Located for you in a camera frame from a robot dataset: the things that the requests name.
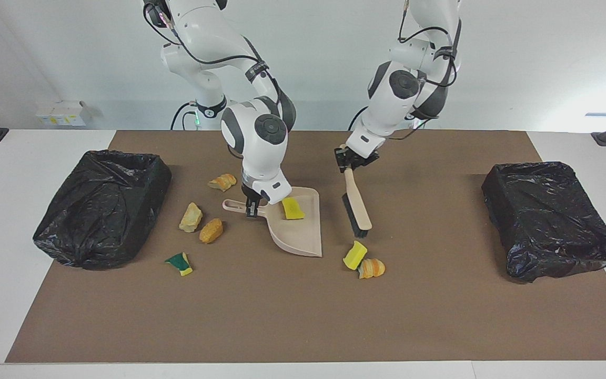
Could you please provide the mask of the beige bread chunk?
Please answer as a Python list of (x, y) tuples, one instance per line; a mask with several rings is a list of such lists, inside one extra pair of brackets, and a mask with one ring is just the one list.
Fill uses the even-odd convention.
[(188, 204), (187, 209), (178, 225), (178, 228), (182, 231), (185, 231), (186, 233), (195, 232), (195, 230), (197, 230), (198, 226), (200, 225), (200, 221), (202, 220), (203, 215), (204, 214), (199, 208), (199, 206), (197, 206), (195, 202), (191, 202), (190, 204)]

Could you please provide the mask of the beige hand brush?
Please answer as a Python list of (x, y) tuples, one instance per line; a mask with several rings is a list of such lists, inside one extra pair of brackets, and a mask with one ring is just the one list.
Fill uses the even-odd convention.
[(356, 184), (354, 172), (349, 163), (344, 164), (343, 175), (346, 185), (346, 192), (343, 195), (346, 213), (353, 234), (356, 238), (362, 239), (366, 237), (372, 229), (372, 222), (361, 197), (361, 192)]

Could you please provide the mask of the beige plastic dustpan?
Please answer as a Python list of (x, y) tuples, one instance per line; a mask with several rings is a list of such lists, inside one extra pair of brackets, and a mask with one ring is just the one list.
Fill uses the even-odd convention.
[(296, 200), (305, 216), (287, 219), (282, 202), (257, 207), (257, 215), (264, 218), (271, 239), (282, 250), (298, 256), (322, 257), (320, 199), (317, 190), (293, 187), (289, 197)]

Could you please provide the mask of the beige orange bread piece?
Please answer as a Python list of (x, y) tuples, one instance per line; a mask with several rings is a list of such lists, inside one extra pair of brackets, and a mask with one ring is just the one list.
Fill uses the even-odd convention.
[(380, 277), (385, 273), (386, 266), (383, 261), (380, 261), (380, 259), (365, 258), (363, 261), (361, 261), (357, 271), (359, 279)]

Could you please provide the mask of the green yellow sponge piece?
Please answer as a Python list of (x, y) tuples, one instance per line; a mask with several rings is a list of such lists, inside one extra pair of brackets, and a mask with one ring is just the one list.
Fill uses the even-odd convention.
[(193, 267), (191, 266), (187, 254), (185, 252), (181, 252), (176, 254), (175, 256), (169, 257), (165, 260), (166, 263), (173, 266), (175, 269), (179, 271), (180, 276), (184, 277), (193, 272)]

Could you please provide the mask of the golden brown bread roll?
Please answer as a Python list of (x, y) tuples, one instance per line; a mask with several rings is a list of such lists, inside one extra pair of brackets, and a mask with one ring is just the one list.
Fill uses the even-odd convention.
[(224, 232), (224, 223), (220, 218), (213, 218), (200, 230), (199, 240), (209, 244), (216, 241)]

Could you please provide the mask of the white socket box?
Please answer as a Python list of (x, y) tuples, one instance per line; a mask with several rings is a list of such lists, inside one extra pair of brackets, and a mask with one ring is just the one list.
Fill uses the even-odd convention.
[(60, 101), (39, 106), (35, 113), (43, 126), (86, 127), (92, 115), (83, 101)]

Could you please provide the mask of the orange white bread piece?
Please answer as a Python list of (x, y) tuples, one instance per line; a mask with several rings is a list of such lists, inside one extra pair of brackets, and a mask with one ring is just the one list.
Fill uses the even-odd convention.
[(237, 179), (233, 176), (233, 174), (224, 173), (209, 181), (207, 185), (211, 188), (225, 192), (236, 185), (236, 183)]

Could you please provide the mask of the black bag lined bin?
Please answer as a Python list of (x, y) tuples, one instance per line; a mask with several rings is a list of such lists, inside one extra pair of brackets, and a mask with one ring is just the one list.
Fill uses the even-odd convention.
[(481, 189), (511, 278), (532, 283), (606, 268), (606, 223), (569, 165), (495, 165)]
[(157, 154), (87, 151), (32, 235), (58, 263), (85, 270), (131, 262), (152, 232), (171, 183)]

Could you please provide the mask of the brown table mat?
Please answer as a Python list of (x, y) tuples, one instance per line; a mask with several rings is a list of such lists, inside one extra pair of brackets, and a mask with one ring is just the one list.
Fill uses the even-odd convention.
[[(351, 362), (606, 360), (606, 273), (512, 281), (481, 185), (501, 163), (537, 162), (524, 132), (425, 130), (389, 141), (356, 177), (387, 267), (359, 279), (334, 148), (344, 132), (293, 132), (283, 164), (321, 203), (323, 257), (286, 253), (262, 218), (224, 211), (239, 170), (220, 132), (117, 132), (110, 149), (158, 154), (171, 185), (154, 230), (123, 268), (53, 263), (6, 361)], [(200, 225), (178, 225), (188, 204)], [(213, 243), (200, 230), (224, 223)], [(185, 252), (193, 272), (165, 260)]]

